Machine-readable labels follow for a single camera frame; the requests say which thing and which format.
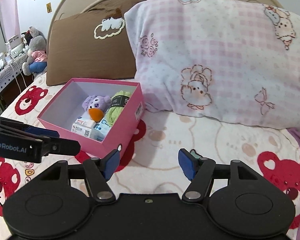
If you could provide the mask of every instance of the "gray stuffed animal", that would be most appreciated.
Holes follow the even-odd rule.
[[[29,43],[28,60],[22,65],[23,74],[26,76],[42,72],[47,65],[46,40],[43,34],[34,27],[29,30],[33,38]]]

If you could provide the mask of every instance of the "brown pillow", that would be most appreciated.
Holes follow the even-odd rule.
[[[110,1],[121,6],[110,6]],[[109,0],[88,12],[55,21],[49,40],[46,84],[59,85],[71,78],[133,78],[135,58],[125,27],[104,39],[95,39],[94,29],[104,19],[123,18],[123,11],[140,1],[143,0]],[[101,28],[96,31],[97,37],[119,31],[110,28],[102,32]]]
[[[125,14],[133,6],[142,1],[146,0],[106,0],[93,6],[89,11],[98,8],[117,7],[121,9],[122,14]]]

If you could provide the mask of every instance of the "orange beak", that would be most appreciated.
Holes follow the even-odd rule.
[[[100,122],[101,119],[104,117],[103,112],[97,108],[89,108],[89,115],[91,119],[95,122]]]

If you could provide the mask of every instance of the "black device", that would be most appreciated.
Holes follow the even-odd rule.
[[[41,163],[43,156],[75,156],[80,148],[79,142],[60,138],[57,131],[0,117],[0,157]]]
[[[9,239],[289,239],[294,204],[239,160],[216,164],[180,149],[179,164],[191,180],[181,199],[176,193],[116,199],[106,181],[119,159],[113,150],[104,159],[58,161],[43,171],[6,200]],[[70,179],[84,179],[89,196]],[[228,186],[210,196],[215,179],[228,179]]]

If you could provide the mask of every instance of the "pink plush shirt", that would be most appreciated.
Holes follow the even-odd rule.
[[[36,50],[32,53],[32,57],[34,58],[34,62],[43,62],[46,61],[47,55],[44,50]]]

